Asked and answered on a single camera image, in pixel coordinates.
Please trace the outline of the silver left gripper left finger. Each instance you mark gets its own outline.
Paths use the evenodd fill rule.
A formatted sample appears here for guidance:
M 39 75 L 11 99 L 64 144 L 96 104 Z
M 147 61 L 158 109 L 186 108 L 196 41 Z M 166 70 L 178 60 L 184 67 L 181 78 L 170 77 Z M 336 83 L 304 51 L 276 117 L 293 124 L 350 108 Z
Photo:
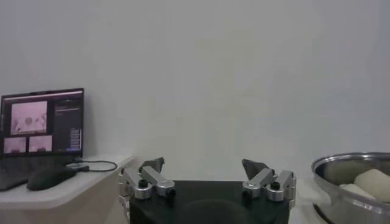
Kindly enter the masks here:
M 176 196 L 175 182 L 161 174 L 164 163 L 165 159 L 160 157 L 145 161 L 138 169 L 121 169 L 118 174 L 119 203 L 124 210 L 126 222 L 130 222 L 131 199 L 148 200 L 152 198 L 153 191 L 165 199 Z

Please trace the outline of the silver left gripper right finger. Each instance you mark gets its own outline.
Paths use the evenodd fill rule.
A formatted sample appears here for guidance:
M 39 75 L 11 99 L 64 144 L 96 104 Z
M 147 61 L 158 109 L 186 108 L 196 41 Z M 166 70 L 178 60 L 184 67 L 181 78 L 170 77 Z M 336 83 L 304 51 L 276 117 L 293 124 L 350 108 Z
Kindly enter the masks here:
M 296 176 L 294 172 L 283 170 L 277 173 L 265 163 L 243 159 L 241 164 L 248 177 L 242 183 L 242 192 L 250 199 L 266 197 L 273 202 L 287 201 L 289 209 L 296 205 Z

